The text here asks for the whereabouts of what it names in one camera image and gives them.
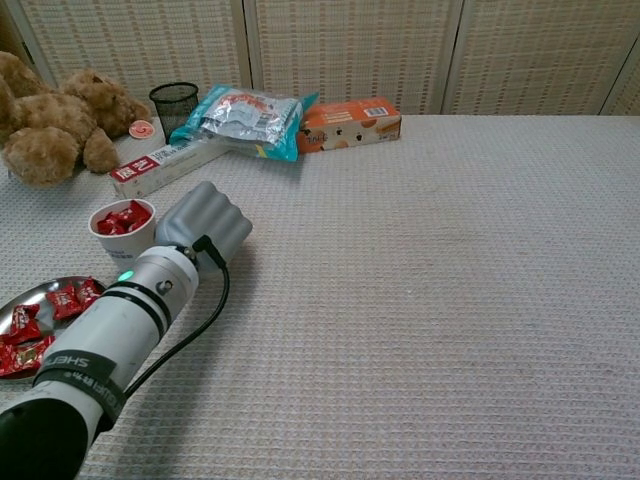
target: brown teddy bear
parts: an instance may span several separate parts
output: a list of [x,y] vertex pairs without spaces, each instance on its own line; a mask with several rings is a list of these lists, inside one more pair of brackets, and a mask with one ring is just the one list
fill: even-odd
[[91,69],[55,92],[10,53],[0,52],[0,146],[7,168],[31,186],[57,185],[82,159],[95,173],[119,164],[112,138],[149,109]]

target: paper cup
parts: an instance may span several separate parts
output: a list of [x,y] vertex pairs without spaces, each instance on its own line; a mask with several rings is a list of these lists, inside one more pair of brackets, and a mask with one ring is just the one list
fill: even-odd
[[145,210],[151,213],[151,218],[137,230],[122,235],[102,235],[98,233],[98,222],[104,220],[109,212],[119,212],[127,208],[131,200],[119,200],[102,207],[89,217],[89,231],[96,237],[111,260],[118,266],[120,272],[133,267],[136,258],[146,249],[154,246],[156,231],[156,209],[145,200],[135,199]]

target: blue snack bag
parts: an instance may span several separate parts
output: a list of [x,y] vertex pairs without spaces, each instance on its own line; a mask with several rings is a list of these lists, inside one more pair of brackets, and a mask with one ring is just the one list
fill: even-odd
[[297,99],[216,85],[169,142],[216,138],[243,153],[295,162],[302,115],[317,98],[317,93]]

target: metal plate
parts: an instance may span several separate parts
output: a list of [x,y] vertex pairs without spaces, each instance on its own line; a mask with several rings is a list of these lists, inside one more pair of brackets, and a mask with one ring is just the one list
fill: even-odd
[[[59,337],[64,330],[73,323],[73,319],[66,322],[56,322],[53,320],[53,305],[47,300],[46,294],[49,292],[55,292],[67,285],[73,285],[75,288],[80,287],[89,277],[63,277],[55,280],[50,280],[37,287],[27,290],[21,293],[13,300],[9,301],[0,309],[0,335],[9,333],[11,328],[11,319],[13,316],[13,309],[17,305],[40,305],[40,310],[36,315],[36,321],[38,327],[42,332],[42,336],[55,335]],[[100,293],[106,290],[104,284],[93,279],[96,287]],[[31,371],[28,376],[32,376],[35,372]]]

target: textured tablecloth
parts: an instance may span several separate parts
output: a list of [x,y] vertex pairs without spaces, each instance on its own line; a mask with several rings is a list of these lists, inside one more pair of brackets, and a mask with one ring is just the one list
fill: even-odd
[[[148,197],[163,213],[208,179],[254,231],[220,320],[81,478],[640,478],[640,118],[402,129],[297,164],[227,154]],[[123,161],[150,146],[122,142]],[[108,177],[31,190],[3,173],[0,198],[3,299],[114,280],[86,229]],[[0,401],[27,388],[0,383]]]

